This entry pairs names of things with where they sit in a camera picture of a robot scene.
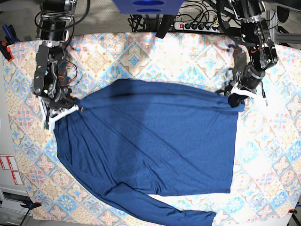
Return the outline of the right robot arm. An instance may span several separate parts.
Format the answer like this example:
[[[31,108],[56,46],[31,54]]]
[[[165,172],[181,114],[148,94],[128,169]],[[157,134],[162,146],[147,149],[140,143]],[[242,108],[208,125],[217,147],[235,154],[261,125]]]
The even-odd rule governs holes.
[[[31,90],[38,97],[42,128],[47,130],[54,130],[58,120],[79,110],[68,82],[60,75],[60,65],[66,60],[63,44],[70,41],[76,5],[75,0],[45,0],[34,20],[36,38],[42,43],[36,53]]]

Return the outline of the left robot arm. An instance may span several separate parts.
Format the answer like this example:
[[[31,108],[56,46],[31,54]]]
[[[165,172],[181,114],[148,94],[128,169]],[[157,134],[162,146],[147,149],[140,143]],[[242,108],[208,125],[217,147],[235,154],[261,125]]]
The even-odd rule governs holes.
[[[229,0],[235,17],[240,21],[241,39],[233,36],[221,21],[221,13],[226,1],[216,2],[220,28],[236,44],[247,48],[250,62],[242,72],[238,72],[224,90],[231,107],[237,107],[248,97],[256,97],[256,88],[263,85],[265,71],[278,62],[276,47],[271,39],[267,21],[261,16],[264,4],[259,0]]]

